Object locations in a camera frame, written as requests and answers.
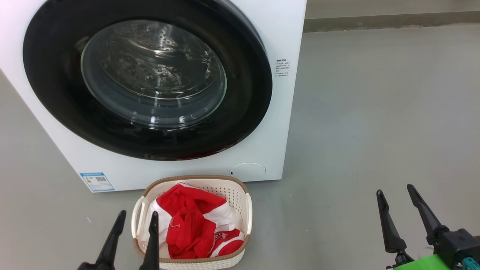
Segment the cream perforated laundry basket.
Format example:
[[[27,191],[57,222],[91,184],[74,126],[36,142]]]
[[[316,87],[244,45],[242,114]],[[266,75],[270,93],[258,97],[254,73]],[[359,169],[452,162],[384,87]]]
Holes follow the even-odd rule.
[[[198,259],[170,258],[166,244],[159,244],[159,268],[165,270],[221,270],[231,268],[242,259],[251,237],[253,209],[251,196],[246,186],[238,179],[221,175],[185,175],[169,177],[155,181],[137,200],[131,218],[131,231],[134,248],[144,258],[149,243],[149,225],[147,219],[149,205],[161,194],[177,183],[187,183],[215,195],[225,198],[235,212],[235,226],[244,233],[243,245],[234,253]]]

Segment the black round glass washer door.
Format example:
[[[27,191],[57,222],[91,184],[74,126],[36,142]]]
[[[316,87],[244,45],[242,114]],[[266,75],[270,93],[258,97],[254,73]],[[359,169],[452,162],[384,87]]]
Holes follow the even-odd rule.
[[[86,43],[127,20],[178,26],[214,50],[227,92],[204,121],[151,129],[113,114],[90,93],[81,71]],[[65,128],[111,152],[147,160],[197,159],[238,144],[260,124],[272,97],[261,38],[237,7],[219,0],[48,0],[26,30],[23,60],[37,98]]]

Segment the red and white garment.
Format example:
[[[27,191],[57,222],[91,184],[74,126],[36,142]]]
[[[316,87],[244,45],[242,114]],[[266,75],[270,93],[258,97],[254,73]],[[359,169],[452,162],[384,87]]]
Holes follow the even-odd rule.
[[[245,242],[227,200],[187,183],[177,183],[151,202],[148,220],[154,212],[158,242],[167,245],[173,259],[226,256]]]

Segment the small printed text sticker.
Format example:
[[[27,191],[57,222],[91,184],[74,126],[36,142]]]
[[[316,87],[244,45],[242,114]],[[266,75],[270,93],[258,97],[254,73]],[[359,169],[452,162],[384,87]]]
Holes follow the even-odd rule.
[[[275,77],[288,77],[290,71],[290,61],[288,59],[277,59],[274,68]]]

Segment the stainless steel washing machine drum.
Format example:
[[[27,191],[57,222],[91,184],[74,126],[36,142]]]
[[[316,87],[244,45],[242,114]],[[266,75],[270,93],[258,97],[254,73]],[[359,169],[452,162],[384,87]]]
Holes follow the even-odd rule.
[[[90,93],[113,114],[151,129],[204,121],[227,93],[214,50],[178,26],[127,20],[97,32],[81,56]]]

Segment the white front-load washing machine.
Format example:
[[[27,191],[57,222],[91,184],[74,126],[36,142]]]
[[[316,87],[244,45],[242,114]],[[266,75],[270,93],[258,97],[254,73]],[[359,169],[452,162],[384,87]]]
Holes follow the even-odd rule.
[[[175,161],[135,158],[101,148],[68,130],[43,106],[26,76],[23,44],[32,17],[46,1],[0,0],[0,71],[79,178],[80,173],[104,173],[115,191],[129,191],[145,189],[164,177],[231,176],[232,167],[248,162],[263,165],[266,173],[241,177],[243,182],[282,178],[307,0],[219,0],[237,7],[261,38],[271,66],[271,101],[257,128],[238,144],[214,155]],[[275,77],[277,59],[290,61],[289,76]]]

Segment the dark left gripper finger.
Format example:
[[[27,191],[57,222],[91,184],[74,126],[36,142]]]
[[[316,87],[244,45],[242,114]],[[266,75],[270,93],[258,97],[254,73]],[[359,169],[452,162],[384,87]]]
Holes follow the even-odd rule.
[[[159,237],[158,237],[158,213],[153,212],[148,228],[149,242],[144,256],[144,261],[139,270],[160,270],[159,268]]]
[[[83,262],[79,265],[77,270],[115,270],[114,261],[118,247],[119,237],[122,234],[125,226],[126,211],[122,210],[118,214],[116,221],[109,232],[109,235],[103,245],[103,248],[98,255],[95,263]]]

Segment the round white filter cover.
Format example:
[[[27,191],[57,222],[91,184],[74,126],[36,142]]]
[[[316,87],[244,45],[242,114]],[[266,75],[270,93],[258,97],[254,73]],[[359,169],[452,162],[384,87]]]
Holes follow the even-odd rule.
[[[241,177],[253,177],[259,178],[264,176],[266,168],[258,163],[242,163],[232,167],[229,171],[231,176],[235,176],[240,179]]]

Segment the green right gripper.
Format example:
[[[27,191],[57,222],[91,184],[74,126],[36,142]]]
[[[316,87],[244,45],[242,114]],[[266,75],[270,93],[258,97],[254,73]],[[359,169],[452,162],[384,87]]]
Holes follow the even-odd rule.
[[[441,224],[439,219],[432,212],[428,204],[422,198],[417,189],[411,184],[407,184],[407,190],[413,205],[418,209],[423,225],[427,233],[427,243],[436,246],[439,242],[439,235],[449,232],[450,229]],[[396,226],[389,214],[389,204],[386,201],[382,190],[377,190],[376,198],[379,210],[379,220],[382,226],[382,235],[384,240],[384,248],[387,253],[394,254],[405,251],[407,245],[400,237]],[[462,263],[464,255],[454,257],[452,265],[446,264],[438,255],[432,255],[420,258],[401,265],[394,266],[394,270],[454,270],[458,263]]]

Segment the grey wall baseboard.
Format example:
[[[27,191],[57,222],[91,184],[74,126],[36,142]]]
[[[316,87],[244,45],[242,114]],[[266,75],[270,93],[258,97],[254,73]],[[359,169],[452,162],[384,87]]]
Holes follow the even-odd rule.
[[[480,10],[305,19],[303,33],[480,24]]]

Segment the blue energy label sticker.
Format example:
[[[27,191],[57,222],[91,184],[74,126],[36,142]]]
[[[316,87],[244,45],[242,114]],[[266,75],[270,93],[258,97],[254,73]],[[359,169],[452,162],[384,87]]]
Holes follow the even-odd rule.
[[[105,174],[102,172],[80,173],[79,176],[92,193],[115,191],[115,188],[113,188]]]

